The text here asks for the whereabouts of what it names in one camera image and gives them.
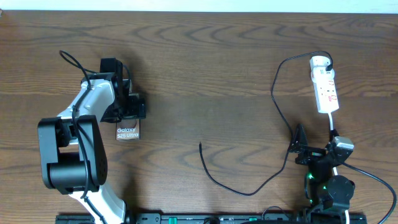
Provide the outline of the white power strip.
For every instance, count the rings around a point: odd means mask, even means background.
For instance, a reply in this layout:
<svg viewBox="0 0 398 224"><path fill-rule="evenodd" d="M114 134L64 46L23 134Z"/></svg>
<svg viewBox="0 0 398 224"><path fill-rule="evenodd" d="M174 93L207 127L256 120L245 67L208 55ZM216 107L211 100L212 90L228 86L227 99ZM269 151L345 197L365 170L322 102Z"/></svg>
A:
<svg viewBox="0 0 398 224"><path fill-rule="evenodd" d="M339 109L334 77L335 71L326 71L326 67L312 69L311 78L319 113L327 114Z"/></svg>

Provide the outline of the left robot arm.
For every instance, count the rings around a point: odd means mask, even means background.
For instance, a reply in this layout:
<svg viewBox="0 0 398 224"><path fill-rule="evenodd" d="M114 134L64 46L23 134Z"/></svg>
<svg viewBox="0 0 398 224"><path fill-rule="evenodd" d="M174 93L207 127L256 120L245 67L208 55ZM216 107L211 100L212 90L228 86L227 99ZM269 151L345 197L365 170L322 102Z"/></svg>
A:
<svg viewBox="0 0 398 224"><path fill-rule="evenodd" d="M134 223L127 203L108 184L99 124L146 117L146 102L123 77L125 65L103 58L98 72L83 70L71 104L37 126L44 185L79 201L94 223Z"/></svg>

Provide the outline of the white charger adapter plug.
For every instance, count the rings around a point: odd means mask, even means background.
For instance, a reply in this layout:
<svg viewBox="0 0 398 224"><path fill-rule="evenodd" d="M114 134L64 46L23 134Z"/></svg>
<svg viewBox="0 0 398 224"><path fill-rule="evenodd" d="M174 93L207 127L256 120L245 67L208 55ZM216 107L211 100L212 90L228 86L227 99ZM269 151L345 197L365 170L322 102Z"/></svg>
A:
<svg viewBox="0 0 398 224"><path fill-rule="evenodd" d="M313 70L315 67L325 67L326 71L333 68L332 60L328 57L316 55L310 59L310 68Z"/></svg>

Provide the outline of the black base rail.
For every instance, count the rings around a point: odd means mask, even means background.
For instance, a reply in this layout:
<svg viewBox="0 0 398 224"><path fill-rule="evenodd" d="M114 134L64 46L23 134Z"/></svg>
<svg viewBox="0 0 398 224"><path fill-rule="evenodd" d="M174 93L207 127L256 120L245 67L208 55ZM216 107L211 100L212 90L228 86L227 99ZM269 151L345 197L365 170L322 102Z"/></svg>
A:
<svg viewBox="0 0 398 224"><path fill-rule="evenodd" d="M352 214L349 215L351 224L368 223L365 215ZM158 213L140 213L136 216L137 224L202 224L202 223L221 223L221 224L237 224L237 223L346 223L345 216L327 216L319 213L311 214L311 217L305 222L304 219L288 218L283 213L267 213L261 215L161 215ZM72 223L95 223L95 219L91 215L57 215L55 217L56 224L72 224Z"/></svg>

